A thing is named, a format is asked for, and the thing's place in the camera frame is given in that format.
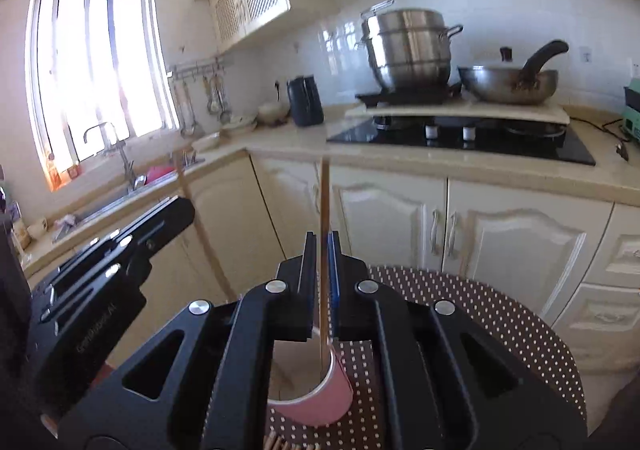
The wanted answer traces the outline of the black gas stove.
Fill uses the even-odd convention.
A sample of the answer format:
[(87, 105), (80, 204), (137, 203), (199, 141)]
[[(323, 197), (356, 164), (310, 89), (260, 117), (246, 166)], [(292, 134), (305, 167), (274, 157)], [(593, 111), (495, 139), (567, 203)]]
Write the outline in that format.
[(332, 144), (465, 150), (596, 164), (570, 126), (533, 121), (376, 116), (328, 140)]

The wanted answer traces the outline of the chrome sink faucet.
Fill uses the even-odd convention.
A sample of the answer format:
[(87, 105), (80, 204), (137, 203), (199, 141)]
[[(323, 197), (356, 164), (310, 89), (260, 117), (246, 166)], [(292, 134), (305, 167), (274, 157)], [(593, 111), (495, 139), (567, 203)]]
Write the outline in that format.
[(128, 184), (129, 192), (134, 192), (142, 188), (146, 184), (146, 177), (144, 175), (138, 176), (134, 172), (134, 161), (130, 161), (128, 156), (126, 155), (126, 141), (121, 140), (119, 136), (117, 136), (115, 125), (109, 121), (99, 122), (84, 131), (82, 135), (82, 140), (84, 140), (85, 144), (88, 144), (88, 133), (93, 129), (99, 129), (100, 132), (105, 132), (107, 126), (110, 126), (113, 129), (116, 141), (114, 144), (108, 144), (103, 149), (103, 154), (107, 155), (109, 153), (117, 152), (119, 154), (120, 159), (122, 160), (122, 168), (124, 169), (124, 178), (126, 184)]

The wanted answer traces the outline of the white bowl on counter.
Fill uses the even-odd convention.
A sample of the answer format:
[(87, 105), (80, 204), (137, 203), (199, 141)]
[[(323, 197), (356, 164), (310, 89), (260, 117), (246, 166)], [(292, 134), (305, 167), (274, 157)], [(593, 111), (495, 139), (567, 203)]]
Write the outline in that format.
[(277, 126), (283, 123), (290, 112), (290, 106), (280, 101), (265, 102), (258, 106), (257, 117), (263, 125)]

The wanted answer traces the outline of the stainless steel steamer pot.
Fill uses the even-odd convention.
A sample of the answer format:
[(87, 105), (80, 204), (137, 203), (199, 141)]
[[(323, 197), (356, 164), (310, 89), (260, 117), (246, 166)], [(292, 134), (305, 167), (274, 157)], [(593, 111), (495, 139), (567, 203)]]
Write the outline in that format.
[(374, 78), (386, 92), (445, 87), (451, 70), (451, 39), (463, 31), (438, 11), (393, 9), (383, 0), (364, 10), (361, 43)]

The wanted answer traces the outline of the black electric kettle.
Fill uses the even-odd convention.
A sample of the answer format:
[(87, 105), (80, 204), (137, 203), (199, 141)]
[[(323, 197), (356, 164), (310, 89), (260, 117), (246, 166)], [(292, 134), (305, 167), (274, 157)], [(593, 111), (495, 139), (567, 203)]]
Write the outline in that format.
[(299, 76), (286, 82), (291, 115), (298, 127), (320, 125), (324, 121), (322, 103), (313, 76)]

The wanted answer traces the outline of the window with white frame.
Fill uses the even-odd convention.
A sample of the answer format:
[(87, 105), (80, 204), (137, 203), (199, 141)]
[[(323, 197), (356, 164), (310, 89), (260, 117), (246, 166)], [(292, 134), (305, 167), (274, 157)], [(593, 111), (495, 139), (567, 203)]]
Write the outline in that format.
[(48, 176), (74, 176), (119, 141), (178, 127), (155, 0), (33, 0), (28, 75)]

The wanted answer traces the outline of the pink basin in sink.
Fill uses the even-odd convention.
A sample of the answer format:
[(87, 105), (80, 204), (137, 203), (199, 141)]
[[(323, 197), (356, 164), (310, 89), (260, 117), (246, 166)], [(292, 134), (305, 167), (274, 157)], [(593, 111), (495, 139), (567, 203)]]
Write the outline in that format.
[(145, 174), (145, 183), (152, 184), (152, 182), (171, 174), (175, 170), (172, 165), (155, 165), (149, 168)]

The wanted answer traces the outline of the brown polka dot tablecloth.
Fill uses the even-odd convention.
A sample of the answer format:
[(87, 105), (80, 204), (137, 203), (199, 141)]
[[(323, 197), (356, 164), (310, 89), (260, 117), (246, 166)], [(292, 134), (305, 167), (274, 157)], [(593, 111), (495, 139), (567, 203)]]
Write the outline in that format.
[(577, 407), (452, 300), (424, 306), (337, 256), (329, 281), (333, 332), (370, 340), (392, 449), (576, 449)]

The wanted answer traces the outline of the wall utensil rail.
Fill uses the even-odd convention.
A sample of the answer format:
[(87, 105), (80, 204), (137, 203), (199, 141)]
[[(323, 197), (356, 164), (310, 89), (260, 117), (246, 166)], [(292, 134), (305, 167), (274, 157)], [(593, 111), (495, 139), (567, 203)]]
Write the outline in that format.
[(227, 56), (217, 56), (207, 59), (194, 60), (168, 66), (166, 78), (168, 80), (183, 80), (188, 77), (198, 77), (199, 75), (210, 75), (222, 72), (232, 66), (233, 60)]

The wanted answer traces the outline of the cream lower kitchen cabinets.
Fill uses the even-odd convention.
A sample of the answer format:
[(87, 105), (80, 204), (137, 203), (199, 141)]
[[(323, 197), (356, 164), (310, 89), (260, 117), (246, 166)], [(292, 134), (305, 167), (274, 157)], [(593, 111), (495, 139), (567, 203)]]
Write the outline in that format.
[[(210, 243), (236, 295), (273, 276), (320, 226), (320, 163), (330, 160), (331, 225), (370, 265), (445, 271), (489, 284), (552, 326), (587, 372), (639, 363), (639, 162), (596, 164), (334, 147), (224, 148), (187, 170)], [(176, 175), (60, 244), (39, 241), (25, 274), (41, 280), (82, 244), (166, 196)], [(225, 300), (194, 227), (171, 248), (145, 334), (189, 292)]]

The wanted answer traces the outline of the green countertop appliance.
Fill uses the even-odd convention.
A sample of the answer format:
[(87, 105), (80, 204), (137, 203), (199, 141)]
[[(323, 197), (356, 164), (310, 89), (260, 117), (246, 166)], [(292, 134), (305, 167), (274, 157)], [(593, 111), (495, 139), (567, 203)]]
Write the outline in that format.
[(634, 141), (640, 141), (640, 80), (633, 78), (625, 87), (623, 130)]

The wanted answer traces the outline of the pink cylindrical utensil holder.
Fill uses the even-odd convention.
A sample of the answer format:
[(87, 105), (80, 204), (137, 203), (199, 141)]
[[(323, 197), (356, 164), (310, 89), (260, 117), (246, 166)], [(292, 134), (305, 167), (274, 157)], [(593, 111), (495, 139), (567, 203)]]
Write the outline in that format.
[(354, 391), (333, 347), (318, 328), (304, 342), (276, 340), (268, 406), (300, 425), (319, 427), (339, 421), (352, 406)]

